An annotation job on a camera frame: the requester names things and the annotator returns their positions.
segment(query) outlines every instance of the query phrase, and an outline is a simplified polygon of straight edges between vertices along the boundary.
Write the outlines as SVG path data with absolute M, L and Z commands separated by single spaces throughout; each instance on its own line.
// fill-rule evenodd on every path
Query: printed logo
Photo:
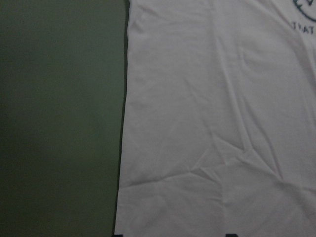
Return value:
M 293 2 L 296 8 L 307 19 L 316 22 L 316 1 L 314 2 L 314 0 L 293 0 Z

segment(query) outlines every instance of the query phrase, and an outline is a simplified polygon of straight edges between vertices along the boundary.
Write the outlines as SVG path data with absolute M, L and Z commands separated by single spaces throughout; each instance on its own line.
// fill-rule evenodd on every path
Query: white t-shirt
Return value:
M 124 237 L 316 236 L 316 2 L 131 0 Z

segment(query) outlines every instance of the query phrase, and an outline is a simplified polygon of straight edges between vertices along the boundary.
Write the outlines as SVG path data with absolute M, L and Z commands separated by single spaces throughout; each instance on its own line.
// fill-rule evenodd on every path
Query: wrinkled fabric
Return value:
M 315 237 L 316 22 L 295 0 L 130 3 L 115 233 Z

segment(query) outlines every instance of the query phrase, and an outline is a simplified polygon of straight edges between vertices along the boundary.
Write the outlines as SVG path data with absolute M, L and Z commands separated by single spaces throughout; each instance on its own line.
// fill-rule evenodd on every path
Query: green wall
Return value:
M 0 1 L 0 236 L 110 237 L 125 0 Z

